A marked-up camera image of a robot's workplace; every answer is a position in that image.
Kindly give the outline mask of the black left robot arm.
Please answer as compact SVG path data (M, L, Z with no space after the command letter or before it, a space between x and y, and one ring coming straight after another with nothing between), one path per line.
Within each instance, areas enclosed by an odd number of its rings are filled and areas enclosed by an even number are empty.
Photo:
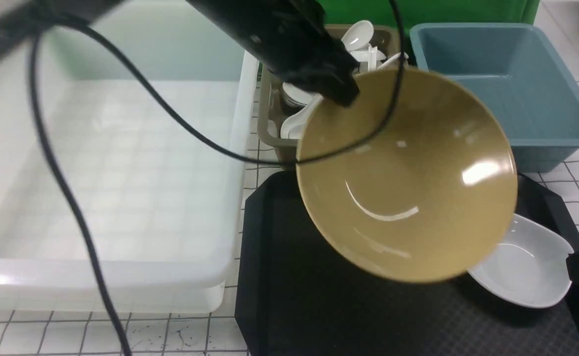
M0 0L0 59L54 20L88 25L118 0ZM189 4L281 80L349 106L359 63L324 25L316 0L191 0Z

